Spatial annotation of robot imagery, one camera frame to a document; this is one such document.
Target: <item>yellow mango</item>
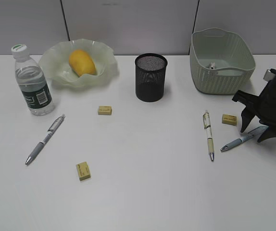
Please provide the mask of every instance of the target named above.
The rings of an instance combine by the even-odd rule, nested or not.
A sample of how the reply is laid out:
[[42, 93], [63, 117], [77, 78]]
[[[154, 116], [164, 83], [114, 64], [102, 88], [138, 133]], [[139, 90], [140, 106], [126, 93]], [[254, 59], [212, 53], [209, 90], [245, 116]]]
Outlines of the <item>yellow mango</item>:
[[70, 54], [69, 65], [79, 77], [83, 74], [94, 75], [96, 72], [90, 55], [83, 50], [75, 50]]

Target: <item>bottle cap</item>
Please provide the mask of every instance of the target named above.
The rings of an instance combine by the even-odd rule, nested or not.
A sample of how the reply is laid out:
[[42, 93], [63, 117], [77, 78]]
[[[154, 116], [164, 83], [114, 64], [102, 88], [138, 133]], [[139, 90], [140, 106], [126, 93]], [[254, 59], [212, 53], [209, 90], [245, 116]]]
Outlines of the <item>bottle cap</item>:
[[24, 44], [18, 44], [13, 46], [11, 52], [14, 59], [23, 58], [30, 55], [28, 47]]

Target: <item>pen grip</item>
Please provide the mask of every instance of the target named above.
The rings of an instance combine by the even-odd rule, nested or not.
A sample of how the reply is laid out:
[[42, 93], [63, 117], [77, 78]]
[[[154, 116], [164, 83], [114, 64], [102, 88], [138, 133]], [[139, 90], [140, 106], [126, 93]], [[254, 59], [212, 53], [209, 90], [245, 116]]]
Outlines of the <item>pen grip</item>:
[[243, 143], [241, 139], [236, 139], [236, 140], [232, 141], [231, 143], [229, 143], [228, 146], [230, 148], [234, 148], [234, 147], [240, 145], [241, 143]]
[[207, 139], [207, 146], [209, 148], [209, 153], [214, 153], [213, 139], [210, 139], [210, 138]]
[[44, 144], [39, 142], [31, 152], [30, 157], [32, 157], [33, 159], [36, 158], [36, 156], [42, 151], [43, 148]]

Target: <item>light green basket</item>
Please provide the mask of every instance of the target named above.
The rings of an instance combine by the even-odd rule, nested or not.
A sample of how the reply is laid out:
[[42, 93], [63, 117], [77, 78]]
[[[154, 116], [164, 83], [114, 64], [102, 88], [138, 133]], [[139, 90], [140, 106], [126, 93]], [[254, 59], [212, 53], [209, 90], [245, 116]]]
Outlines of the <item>light green basket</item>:
[[[208, 68], [210, 63], [215, 69]], [[207, 94], [234, 94], [247, 82], [255, 61], [245, 41], [220, 28], [197, 31], [191, 36], [190, 70], [196, 88]]]

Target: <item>ballpoint pen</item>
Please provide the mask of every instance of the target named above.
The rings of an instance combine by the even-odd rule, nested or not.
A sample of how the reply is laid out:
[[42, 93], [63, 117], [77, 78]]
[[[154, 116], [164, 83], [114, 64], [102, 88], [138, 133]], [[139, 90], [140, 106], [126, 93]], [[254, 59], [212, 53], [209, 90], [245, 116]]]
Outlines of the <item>ballpoint pen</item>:
[[205, 110], [205, 113], [203, 115], [203, 123], [204, 123], [204, 129], [206, 131], [209, 156], [211, 161], [214, 161], [214, 144], [213, 144], [213, 138], [212, 138], [211, 121], [210, 121], [210, 114], [207, 110]]
[[56, 132], [58, 127], [61, 125], [61, 123], [64, 121], [65, 115], [63, 114], [59, 118], [57, 118], [51, 127], [48, 129], [48, 133], [43, 141], [39, 142], [37, 146], [34, 148], [34, 150], [29, 155], [28, 159], [26, 160], [26, 165], [31, 164], [31, 162], [37, 157], [37, 155], [42, 151], [44, 146], [47, 144], [47, 142], [50, 140], [50, 138], [53, 136], [53, 134]]
[[251, 130], [250, 132], [248, 132], [247, 134], [245, 134], [244, 136], [226, 144], [224, 147], [222, 147], [220, 150], [222, 152], [224, 151], [228, 151], [231, 148], [234, 148], [248, 140], [250, 140], [251, 138], [255, 137], [256, 135], [262, 134], [266, 129], [268, 128], [268, 126], [260, 126], [255, 128], [254, 130]]

